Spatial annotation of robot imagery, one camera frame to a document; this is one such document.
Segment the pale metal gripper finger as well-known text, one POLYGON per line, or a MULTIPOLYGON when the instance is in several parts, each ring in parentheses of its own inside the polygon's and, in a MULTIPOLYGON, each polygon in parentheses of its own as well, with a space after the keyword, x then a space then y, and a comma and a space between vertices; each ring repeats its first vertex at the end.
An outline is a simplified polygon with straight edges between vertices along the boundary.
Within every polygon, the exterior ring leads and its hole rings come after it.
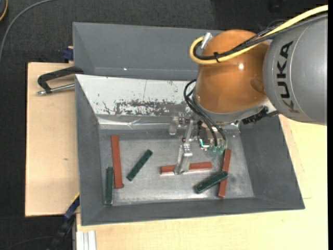
POLYGON ((179 175, 189 170, 191 158, 193 156, 190 144, 183 144, 179 150, 178 159, 174 168, 174 174, 179 175))
POLYGON ((176 135, 177 131, 186 125, 186 114, 184 112, 176 113, 169 123, 169 135, 176 135))

